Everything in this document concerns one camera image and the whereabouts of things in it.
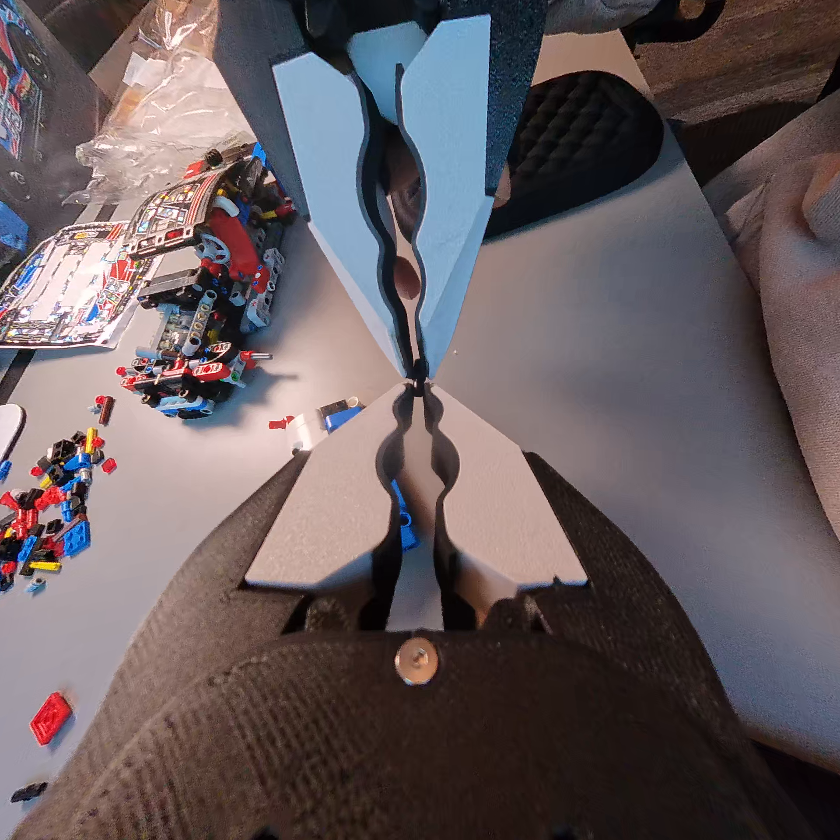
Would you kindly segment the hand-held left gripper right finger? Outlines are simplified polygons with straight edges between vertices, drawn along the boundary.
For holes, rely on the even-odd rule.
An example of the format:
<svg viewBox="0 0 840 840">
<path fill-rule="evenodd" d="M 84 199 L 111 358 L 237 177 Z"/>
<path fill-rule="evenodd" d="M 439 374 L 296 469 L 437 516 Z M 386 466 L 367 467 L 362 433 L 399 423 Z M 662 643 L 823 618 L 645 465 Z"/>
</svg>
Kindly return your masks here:
<svg viewBox="0 0 840 840">
<path fill-rule="evenodd" d="M 587 573 L 522 449 L 435 384 L 426 386 L 435 502 L 434 566 L 446 624 L 483 624 L 491 609 Z"/>
</svg>

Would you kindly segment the person's grey clothing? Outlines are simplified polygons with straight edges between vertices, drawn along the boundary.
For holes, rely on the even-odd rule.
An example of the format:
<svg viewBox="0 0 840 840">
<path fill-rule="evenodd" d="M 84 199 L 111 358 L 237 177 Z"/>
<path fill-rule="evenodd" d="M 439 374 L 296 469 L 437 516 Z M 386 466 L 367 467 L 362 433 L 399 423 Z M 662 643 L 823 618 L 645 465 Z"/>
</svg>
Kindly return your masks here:
<svg viewBox="0 0 840 840">
<path fill-rule="evenodd" d="M 713 177 L 703 193 L 758 292 L 775 378 L 839 534 L 839 92 Z"/>
</svg>

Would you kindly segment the pile of clear plastic bags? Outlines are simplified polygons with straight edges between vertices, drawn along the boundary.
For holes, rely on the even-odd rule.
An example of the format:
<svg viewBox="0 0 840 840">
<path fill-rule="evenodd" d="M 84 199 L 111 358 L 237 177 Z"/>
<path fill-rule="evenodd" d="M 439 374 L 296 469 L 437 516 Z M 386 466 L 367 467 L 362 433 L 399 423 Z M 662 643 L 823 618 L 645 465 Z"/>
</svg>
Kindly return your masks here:
<svg viewBox="0 0 840 840">
<path fill-rule="evenodd" d="M 256 141 L 214 61 L 219 2 L 150 2 L 125 58 L 111 66 L 117 98 L 92 140 L 77 147 L 90 180 L 65 205 L 143 199 L 179 182 L 205 153 Z"/>
</svg>

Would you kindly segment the blue and white lego subassembly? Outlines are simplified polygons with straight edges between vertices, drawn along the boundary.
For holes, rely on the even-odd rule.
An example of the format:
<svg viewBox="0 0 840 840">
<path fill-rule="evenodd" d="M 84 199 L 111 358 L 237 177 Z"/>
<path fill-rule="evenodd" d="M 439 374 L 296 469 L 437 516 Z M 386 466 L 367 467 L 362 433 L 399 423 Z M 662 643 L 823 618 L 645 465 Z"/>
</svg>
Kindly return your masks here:
<svg viewBox="0 0 840 840">
<path fill-rule="evenodd" d="M 270 431 L 284 433 L 289 454 L 294 456 L 298 452 L 311 451 L 341 426 L 360 415 L 363 410 L 364 404 L 360 402 L 358 397 L 352 396 L 321 406 L 309 413 L 271 419 L 268 421 L 267 427 Z M 392 481 L 392 488 L 398 503 L 402 550 L 408 552 L 418 547 L 420 540 L 413 524 L 413 517 L 408 510 L 396 479 Z"/>
</svg>

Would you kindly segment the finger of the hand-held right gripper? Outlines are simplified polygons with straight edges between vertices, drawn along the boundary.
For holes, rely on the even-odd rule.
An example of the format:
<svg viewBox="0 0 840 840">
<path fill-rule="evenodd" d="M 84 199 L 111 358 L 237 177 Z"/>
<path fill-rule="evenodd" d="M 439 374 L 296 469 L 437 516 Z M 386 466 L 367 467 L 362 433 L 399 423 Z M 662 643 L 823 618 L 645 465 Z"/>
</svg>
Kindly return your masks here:
<svg viewBox="0 0 840 840">
<path fill-rule="evenodd" d="M 382 135 L 368 91 L 316 53 L 274 65 L 310 230 L 364 324 L 399 375 L 414 357 L 394 287 L 396 243 L 382 215 Z"/>
<path fill-rule="evenodd" d="M 413 251 L 421 270 L 416 338 L 426 376 L 443 362 L 493 204 L 487 194 L 490 16 L 437 24 L 397 72 L 396 112 L 421 179 Z"/>
</svg>

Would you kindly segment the dark lego set box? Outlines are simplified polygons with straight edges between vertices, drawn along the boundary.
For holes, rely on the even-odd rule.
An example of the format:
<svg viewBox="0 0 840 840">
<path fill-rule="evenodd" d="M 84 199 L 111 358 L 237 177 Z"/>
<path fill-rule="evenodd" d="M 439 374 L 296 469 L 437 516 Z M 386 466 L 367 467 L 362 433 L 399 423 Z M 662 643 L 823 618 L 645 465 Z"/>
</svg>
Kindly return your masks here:
<svg viewBox="0 0 840 840">
<path fill-rule="evenodd" d="M 24 2 L 1 4 L 2 270 L 76 218 L 68 197 L 90 179 L 77 147 L 104 98 Z"/>
</svg>

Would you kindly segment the lego sticker sheet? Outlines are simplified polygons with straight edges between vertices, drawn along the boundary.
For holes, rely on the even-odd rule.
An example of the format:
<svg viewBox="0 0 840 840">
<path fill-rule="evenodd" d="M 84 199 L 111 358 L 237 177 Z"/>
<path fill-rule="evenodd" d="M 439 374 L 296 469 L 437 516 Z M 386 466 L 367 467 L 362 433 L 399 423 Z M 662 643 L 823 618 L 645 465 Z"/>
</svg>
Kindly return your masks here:
<svg viewBox="0 0 840 840">
<path fill-rule="evenodd" d="M 115 348 L 162 259 L 131 257 L 127 227 L 73 224 L 40 243 L 2 288 L 2 349 Z"/>
</svg>

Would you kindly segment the pile of mixed lego pieces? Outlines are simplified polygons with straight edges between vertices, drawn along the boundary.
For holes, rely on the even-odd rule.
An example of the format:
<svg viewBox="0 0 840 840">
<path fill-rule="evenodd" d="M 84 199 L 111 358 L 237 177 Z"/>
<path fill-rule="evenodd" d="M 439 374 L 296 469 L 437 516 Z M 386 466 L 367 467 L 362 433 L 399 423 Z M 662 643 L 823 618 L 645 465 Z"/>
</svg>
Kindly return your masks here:
<svg viewBox="0 0 840 840">
<path fill-rule="evenodd" d="M 43 591 L 64 562 L 90 548 L 93 480 L 117 467 L 104 448 L 98 427 L 77 431 L 49 446 L 30 470 L 35 486 L 3 491 L 2 593 L 19 581 L 28 594 Z"/>
</svg>

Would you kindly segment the partly built lego car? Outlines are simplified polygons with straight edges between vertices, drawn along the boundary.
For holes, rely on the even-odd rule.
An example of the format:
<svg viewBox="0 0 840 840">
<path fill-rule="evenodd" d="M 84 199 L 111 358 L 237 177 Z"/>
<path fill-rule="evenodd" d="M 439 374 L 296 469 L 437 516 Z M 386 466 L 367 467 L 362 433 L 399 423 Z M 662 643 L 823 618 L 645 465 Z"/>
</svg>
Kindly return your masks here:
<svg viewBox="0 0 840 840">
<path fill-rule="evenodd" d="M 272 359 L 246 348 L 269 327 L 297 210 L 258 142 L 208 150 L 183 178 L 148 197 L 125 235 L 131 258 L 193 251 L 197 264 L 145 281 L 137 301 L 161 322 L 117 369 L 121 387 L 169 418 L 211 416 L 249 371 Z"/>
</svg>

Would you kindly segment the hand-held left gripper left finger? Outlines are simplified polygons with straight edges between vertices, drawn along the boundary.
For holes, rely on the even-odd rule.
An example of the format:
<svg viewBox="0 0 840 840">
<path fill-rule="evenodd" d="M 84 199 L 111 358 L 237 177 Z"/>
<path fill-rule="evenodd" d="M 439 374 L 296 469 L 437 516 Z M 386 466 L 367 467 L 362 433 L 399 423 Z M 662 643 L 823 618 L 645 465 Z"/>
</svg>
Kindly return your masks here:
<svg viewBox="0 0 840 840">
<path fill-rule="evenodd" d="M 393 480 L 413 388 L 394 386 L 307 452 L 245 575 L 277 589 L 392 589 L 403 565 Z"/>
</svg>

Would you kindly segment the red square lego tile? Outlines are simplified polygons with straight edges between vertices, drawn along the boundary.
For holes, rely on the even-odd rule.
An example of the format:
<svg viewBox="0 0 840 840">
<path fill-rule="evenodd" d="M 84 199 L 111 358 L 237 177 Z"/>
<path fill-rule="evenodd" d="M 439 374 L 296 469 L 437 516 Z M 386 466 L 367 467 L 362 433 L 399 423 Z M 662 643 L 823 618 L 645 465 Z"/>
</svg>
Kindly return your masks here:
<svg viewBox="0 0 840 840">
<path fill-rule="evenodd" d="M 49 745 L 71 719 L 73 711 L 61 692 L 50 693 L 29 722 L 37 744 L 40 747 Z"/>
</svg>

